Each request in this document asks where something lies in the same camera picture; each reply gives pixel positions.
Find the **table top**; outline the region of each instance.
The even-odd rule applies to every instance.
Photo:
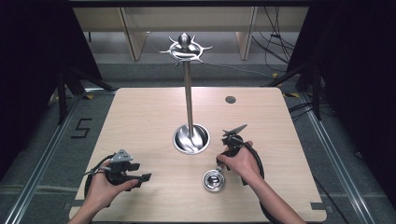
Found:
[[[225,101],[236,99],[234,104]],[[184,88],[119,89],[110,107],[87,170],[107,155],[125,149],[140,169],[130,175],[152,173],[140,189],[122,192],[96,215],[96,221],[132,222],[259,222],[267,220],[259,200],[239,176],[224,170],[225,185],[207,191],[202,178],[216,168],[216,155],[225,146],[223,130],[244,123],[240,133],[253,141],[266,181],[306,221],[323,221],[318,190],[277,88],[192,88],[193,121],[208,129],[208,148],[186,155],[173,145],[175,130],[187,123]],[[85,178],[76,200],[83,199]],[[72,207],[72,217],[79,207]]]
[[[310,7],[340,0],[68,0],[71,7]]]

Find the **hand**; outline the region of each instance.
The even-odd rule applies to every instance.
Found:
[[[240,175],[246,181],[248,181],[248,177],[250,176],[260,176],[259,166],[257,165],[253,155],[245,146],[242,146],[241,149],[239,149],[238,154],[236,154],[234,157],[228,157],[226,155],[219,154],[217,158],[219,161],[224,162],[228,167],[230,167],[232,171]]]
[[[102,166],[108,166],[109,161],[105,161]],[[111,202],[121,192],[133,188],[138,180],[128,180],[123,184],[114,186],[110,184],[104,173],[99,171],[93,176],[90,189],[84,204],[79,208],[76,215],[70,220],[71,223],[90,223],[93,217],[103,208],[109,206]]]

